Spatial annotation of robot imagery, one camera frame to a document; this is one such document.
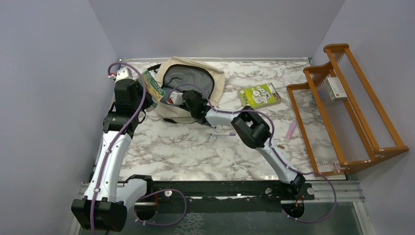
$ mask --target wooden rack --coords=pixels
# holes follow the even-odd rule
[[[324,175],[355,173],[408,151],[349,45],[331,44],[324,47],[324,51],[329,58],[327,64],[306,67],[303,71],[307,82],[287,86],[314,171]],[[331,101],[323,84],[327,77],[339,78],[347,94],[346,100]],[[293,93],[293,90],[308,89],[314,96],[336,153],[324,161],[313,154]],[[320,170],[327,164],[332,165],[331,169]]]

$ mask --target bag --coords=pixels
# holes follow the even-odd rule
[[[179,57],[171,57],[168,61],[148,68],[157,73],[155,81],[165,90],[165,95],[158,103],[155,111],[165,121],[173,123],[192,123],[195,121],[189,111],[178,105],[168,103],[173,88],[181,84],[192,84],[201,88],[216,106],[225,87],[225,73],[204,62],[191,61]],[[195,90],[193,86],[181,86],[177,91]]]

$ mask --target floor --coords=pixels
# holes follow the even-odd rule
[[[129,62],[139,71],[159,62]],[[289,143],[284,136],[295,115],[288,98],[286,86],[306,81],[303,68],[306,60],[207,62],[225,71],[226,85],[218,107],[242,107],[237,91],[258,84],[272,82],[282,97],[282,102],[260,110],[274,121],[274,139],[282,144],[285,157],[300,171],[310,172],[312,167],[304,142],[296,128]],[[300,113],[306,126],[313,151],[317,158],[333,158],[334,150],[321,121],[320,113],[310,93],[295,94]],[[134,133],[130,148],[123,161],[120,180],[133,174],[151,175],[155,180],[277,180],[278,176],[266,160],[255,150],[246,147],[236,137],[212,137],[212,132],[228,133],[231,129],[212,129],[193,124],[173,124],[149,112],[143,124]],[[315,179],[314,175],[306,179]],[[344,175],[331,179],[344,179]]]

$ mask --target gray wall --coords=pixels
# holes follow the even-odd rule
[[[0,234],[67,234],[117,57],[83,0],[2,0],[0,29]]]
[[[344,0],[89,0],[121,58],[311,57]]]
[[[415,1],[346,0],[320,44],[349,43],[410,151],[358,174],[378,235],[415,231]]]

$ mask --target marble table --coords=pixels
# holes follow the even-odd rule
[[[139,71],[158,62],[128,62]],[[296,128],[289,143],[284,136],[295,115],[286,86],[306,81],[303,68],[306,60],[298,61],[215,61],[207,62],[225,72],[225,92],[218,107],[238,109],[242,102],[238,90],[272,82],[282,97],[282,102],[260,111],[268,114],[275,125],[274,140],[282,144],[285,157],[300,171],[310,172],[312,167],[301,134]],[[311,94],[299,94],[298,105],[308,130],[312,132],[313,146],[322,157],[334,151],[319,120],[320,113],[312,105]],[[231,128],[213,129],[197,123],[173,124],[163,121],[154,111],[147,113],[143,124],[134,133],[124,158],[120,180],[133,174],[151,175],[154,180],[277,180],[278,176],[267,161],[255,150],[246,147],[236,137],[213,137],[212,132],[228,133]],[[315,179],[314,175],[306,179]],[[334,179],[345,179],[334,176]]]

